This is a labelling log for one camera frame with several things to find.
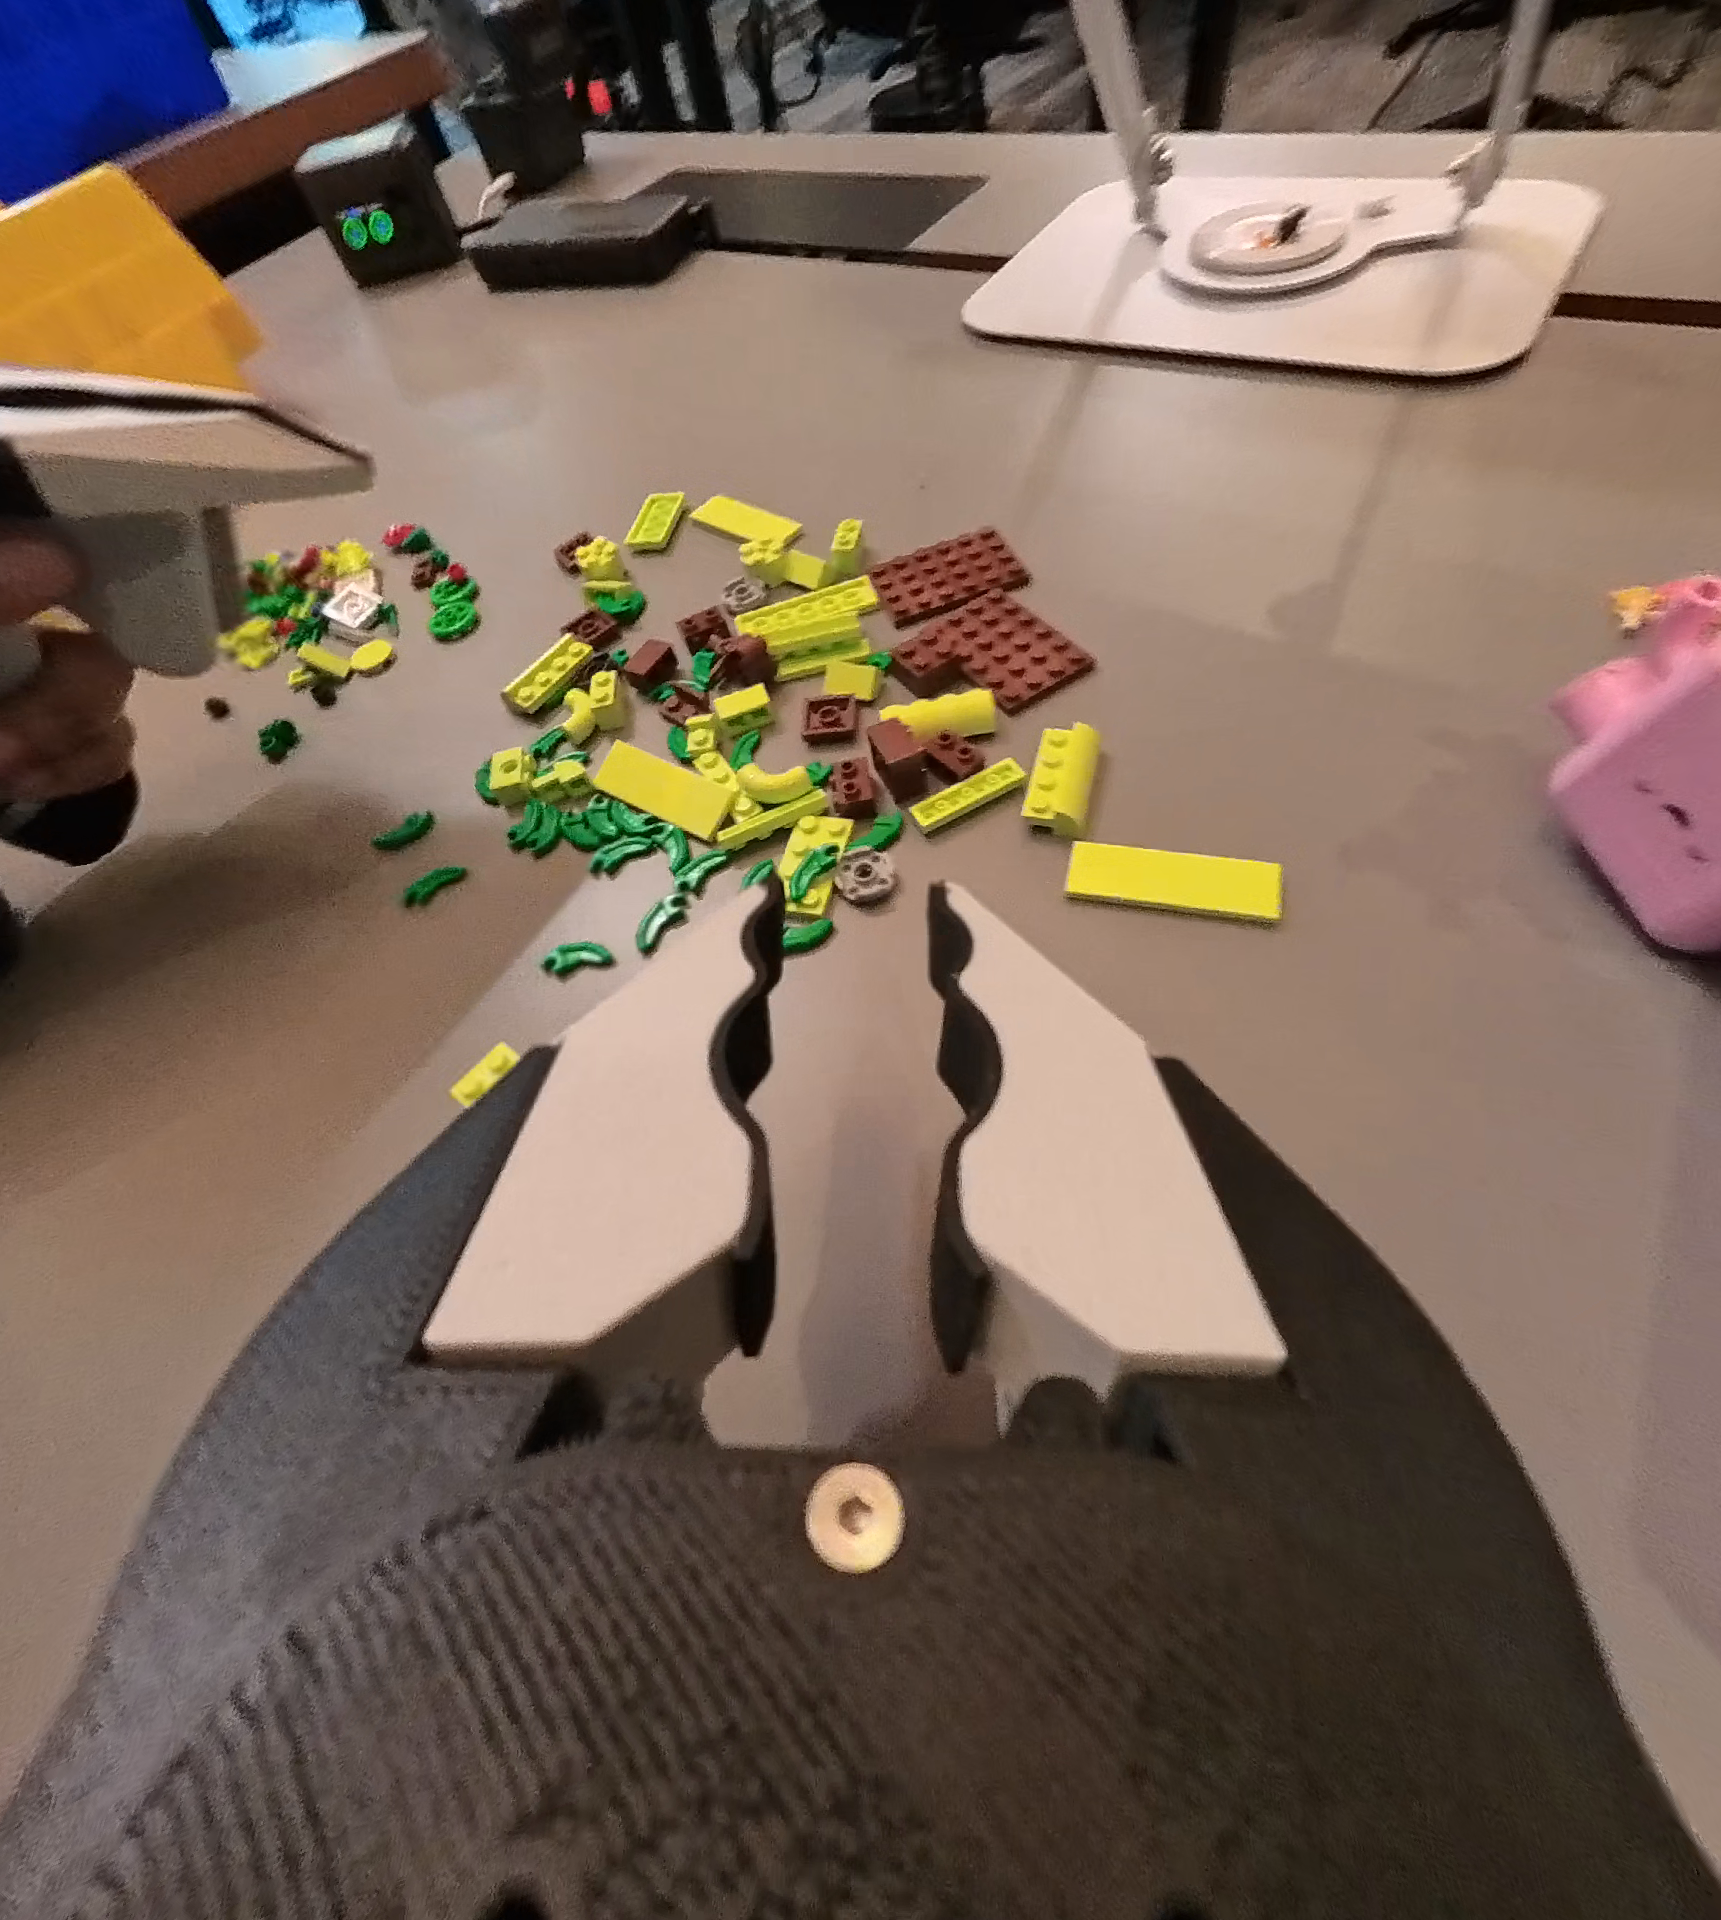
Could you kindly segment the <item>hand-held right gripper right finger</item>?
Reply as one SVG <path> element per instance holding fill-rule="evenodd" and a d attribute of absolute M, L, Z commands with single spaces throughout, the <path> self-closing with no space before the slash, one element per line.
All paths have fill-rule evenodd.
<path fill-rule="evenodd" d="M 929 1313 L 1001 1435 L 1071 1382 L 1273 1380 L 1286 1345 L 1143 1037 L 951 881 L 927 892 L 942 1151 Z"/>

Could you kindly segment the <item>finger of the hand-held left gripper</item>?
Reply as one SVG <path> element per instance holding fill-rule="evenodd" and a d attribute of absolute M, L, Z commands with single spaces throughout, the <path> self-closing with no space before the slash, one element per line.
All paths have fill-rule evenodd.
<path fill-rule="evenodd" d="M 9 442 L 84 565 L 80 616 L 170 681 L 207 673 L 242 619 L 234 512 L 372 485 L 363 449 L 264 412 L 71 415 Z"/>
<path fill-rule="evenodd" d="M 116 417 L 165 419 L 242 419 L 261 420 L 303 442 L 331 452 L 349 452 L 339 440 L 307 419 L 277 409 L 263 396 L 201 385 L 153 381 L 129 375 L 79 372 L 57 369 L 26 369 L 0 365 L 0 415 L 23 417 L 88 417 L 110 422 Z"/>

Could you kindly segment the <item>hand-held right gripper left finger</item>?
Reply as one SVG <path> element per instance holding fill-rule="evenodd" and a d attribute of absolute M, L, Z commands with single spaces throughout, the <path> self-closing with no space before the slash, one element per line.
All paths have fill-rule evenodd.
<path fill-rule="evenodd" d="M 767 878 L 565 1030 L 423 1327 L 431 1362 L 700 1389 L 762 1353 L 777 1218 L 750 1096 L 782 923 Z"/>

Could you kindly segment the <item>yellow plastic bin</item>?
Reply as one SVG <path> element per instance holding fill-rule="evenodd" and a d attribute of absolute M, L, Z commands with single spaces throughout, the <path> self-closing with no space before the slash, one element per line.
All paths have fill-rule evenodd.
<path fill-rule="evenodd" d="M 0 202 L 0 366 L 247 394 L 261 334 L 116 167 Z"/>

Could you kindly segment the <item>pile of small toy pieces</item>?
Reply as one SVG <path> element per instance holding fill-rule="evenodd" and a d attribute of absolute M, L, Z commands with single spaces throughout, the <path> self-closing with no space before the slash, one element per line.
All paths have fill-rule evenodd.
<path fill-rule="evenodd" d="M 309 711 L 331 712 L 398 663 L 411 614 L 437 647 L 472 636 L 482 584 L 421 522 L 394 522 L 379 545 L 357 538 L 275 546 L 240 568 L 240 609 L 215 638 L 217 663 L 279 683 Z"/>

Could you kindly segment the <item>black charger green display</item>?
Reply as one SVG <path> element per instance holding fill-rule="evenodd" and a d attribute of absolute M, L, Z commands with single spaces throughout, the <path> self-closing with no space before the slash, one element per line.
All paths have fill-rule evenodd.
<path fill-rule="evenodd" d="M 458 266 L 458 223 L 426 140 L 403 114 L 307 149 L 295 180 L 363 293 Z"/>

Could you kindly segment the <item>black power adapter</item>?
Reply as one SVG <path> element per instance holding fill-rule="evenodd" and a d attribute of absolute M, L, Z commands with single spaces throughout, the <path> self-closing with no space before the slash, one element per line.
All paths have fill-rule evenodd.
<path fill-rule="evenodd" d="M 546 192 L 585 167 L 585 133 L 567 85 L 536 91 L 476 86 L 458 102 L 491 180 L 511 180 L 508 198 Z"/>

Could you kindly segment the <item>pile of toy bricks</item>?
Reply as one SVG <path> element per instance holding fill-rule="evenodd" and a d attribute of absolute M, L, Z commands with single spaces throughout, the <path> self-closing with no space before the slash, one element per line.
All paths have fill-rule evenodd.
<path fill-rule="evenodd" d="M 593 878 L 658 857 L 639 957 L 733 871 L 777 892 L 782 949 L 813 952 L 837 905 L 894 900 L 903 836 L 935 844 L 1007 807 L 1065 849 L 1069 902 L 1283 920 L 1275 862 L 1094 839 L 1094 724 L 1002 749 L 1007 723 L 1097 661 L 1022 600 L 1028 568 L 991 526 L 883 561 L 845 518 L 815 557 L 794 520 L 742 499 L 653 493 L 622 540 L 579 533 L 555 559 L 582 611 L 500 694 L 540 732 L 493 753 L 472 790 L 519 857 L 577 853 Z"/>

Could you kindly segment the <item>pink toy planter figure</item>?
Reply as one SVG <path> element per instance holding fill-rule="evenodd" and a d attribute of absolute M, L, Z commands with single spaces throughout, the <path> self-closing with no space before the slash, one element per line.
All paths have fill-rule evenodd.
<path fill-rule="evenodd" d="M 1654 588 L 1660 619 L 1551 700 L 1569 749 L 1548 790 L 1656 947 L 1721 955 L 1721 577 Z"/>

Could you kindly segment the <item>white book stand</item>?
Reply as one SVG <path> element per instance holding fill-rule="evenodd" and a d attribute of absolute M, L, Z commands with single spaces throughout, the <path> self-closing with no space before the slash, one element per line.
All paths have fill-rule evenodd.
<path fill-rule="evenodd" d="M 1123 182 L 1073 201 L 963 307 L 986 343 L 1449 381 L 1516 365 L 1602 194 L 1504 182 L 1553 6 L 1513 5 L 1483 138 L 1429 176 L 1177 172 L 1121 5 L 1071 6 Z"/>

